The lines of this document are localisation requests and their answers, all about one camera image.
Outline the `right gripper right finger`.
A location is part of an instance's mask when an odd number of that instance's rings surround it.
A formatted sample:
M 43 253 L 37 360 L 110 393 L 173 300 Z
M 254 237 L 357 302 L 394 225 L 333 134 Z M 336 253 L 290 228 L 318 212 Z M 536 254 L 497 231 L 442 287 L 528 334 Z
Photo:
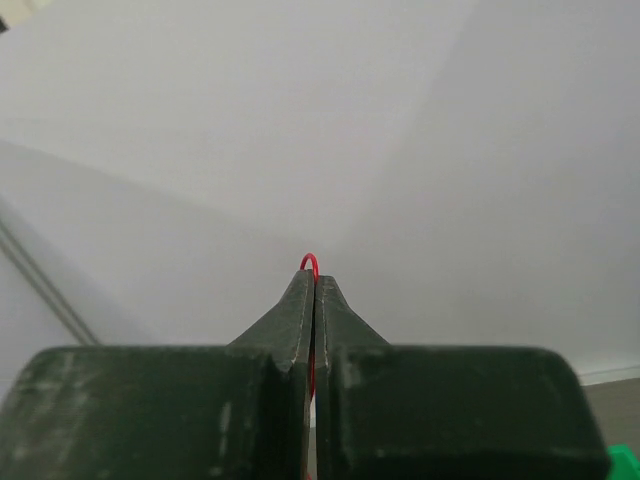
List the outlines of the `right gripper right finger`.
M 315 293 L 321 479 L 604 479 L 611 461 L 579 380 L 527 346 L 394 345 L 336 280 Z

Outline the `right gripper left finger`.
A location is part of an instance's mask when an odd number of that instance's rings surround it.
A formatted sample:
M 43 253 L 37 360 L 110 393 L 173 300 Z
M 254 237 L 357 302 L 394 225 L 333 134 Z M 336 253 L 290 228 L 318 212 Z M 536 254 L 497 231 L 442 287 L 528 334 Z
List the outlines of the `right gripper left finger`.
M 1 407 L 5 479 L 303 479 L 314 277 L 225 346 L 59 347 Z

